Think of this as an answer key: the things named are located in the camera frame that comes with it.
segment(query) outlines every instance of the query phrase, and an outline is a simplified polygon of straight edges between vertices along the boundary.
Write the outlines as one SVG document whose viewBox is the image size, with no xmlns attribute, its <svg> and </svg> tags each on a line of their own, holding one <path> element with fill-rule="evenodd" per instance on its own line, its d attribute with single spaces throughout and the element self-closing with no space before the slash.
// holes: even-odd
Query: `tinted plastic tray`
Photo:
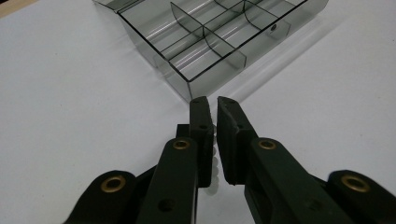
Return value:
<svg viewBox="0 0 396 224">
<path fill-rule="evenodd" d="M 310 21 L 328 0 L 94 0 L 187 101 L 209 95 Z"/>
</svg>

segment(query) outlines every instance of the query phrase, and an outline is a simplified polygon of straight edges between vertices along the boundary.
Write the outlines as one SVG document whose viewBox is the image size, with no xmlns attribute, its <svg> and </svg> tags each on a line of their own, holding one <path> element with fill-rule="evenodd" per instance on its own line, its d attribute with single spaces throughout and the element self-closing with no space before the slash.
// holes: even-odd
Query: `white background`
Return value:
<svg viewBox="0 0 396 224">
<path fill-rule="evenodd" d="M 217 96 L 232 97 L 312 175 L 350 169 L 396 194 L 395 12 L 331 0 L 209 97 L 214 121 Z M 111 11 L 40 0 L 0 19 L 0 223 L 64 222 L 97 176 L 140 175 L 188 120 Z M 221 169 L 219 182 L 200 190 L 197 223 L 253 223 L 243 187 Z"/>
</svg>

